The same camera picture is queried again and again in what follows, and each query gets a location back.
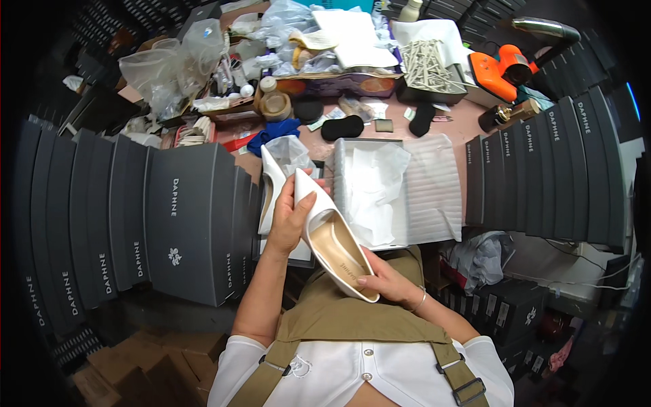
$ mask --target apron strap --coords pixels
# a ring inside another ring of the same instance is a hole
[[[452,343],[430,342],[438,363],[436,369],[444,374],[457,406],[488,407],[484,393],[486,386],[479,377],[470,371],[465,364],[464,356],[455,349]]]
[[[231,399],[228,407],[262,407],[281,378],[287,376],[289,366],[301,341],[276,341],[260,364]]]

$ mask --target black foam pad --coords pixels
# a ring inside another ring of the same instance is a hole
[[[430,124],[432,119],[436,116],[436,108],[431,103],[421,103],[416,109],[416,115],[411,123],[409,123],[409,130],[416,137],[421,137],[430,131]]]
[[[360,116],[352,115],[343,119],[326,120],[321,127],[321,137],[326,141],[334,141],[341,137],[357,137],[364,130],[364,121]]]
[[[294,116],[302,124],[312,124],[324,114],[324,104],[321,102],[321,99],[315,96],[305,96],[300,99],[295,99],[292,105],[294,106]]]

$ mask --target white high heel pump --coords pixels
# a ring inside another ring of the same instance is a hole
[[[296,169],[294,204],[316,191],[316,202],[307,215],[303,240],[326,272],[347,296],[376,302],[380,295],[357,283],[362,275],[375,275],[353,232],[330,196],[302,169]]]
[[[260,223],[258,224],[258,234],[269,234],[271,222],[273,221],[273,209],[276,206],[276,199],[281,193],[283,184],[287,179],[283,170],[278,166],[276,160],[262,145],[262,179],[264,181],[264,204],[260,213]]]

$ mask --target woman's right hand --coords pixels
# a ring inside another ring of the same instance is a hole
[[[422,289],[398,273],[389,263],[362,246],[375,275],[358,277],[357,282],[379,292],[389,301],[400,303],[406,309],[414,309],[422,302]]]

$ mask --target white blouse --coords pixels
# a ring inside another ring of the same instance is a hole
[[[488,404],[513,406],[513,383],[493,341],[480,336],[465,345],[453,344],[475,376],[482,378]],[[230,337],[219,356],[208,407],[226,407],[267,350],[253,339]],[[436,370],[436,363],[427,343],[305,341],[290,364],[292,372],[281,378],[264,405],[343,407],[367,381],[403,407],[456,406],[452,389]]]

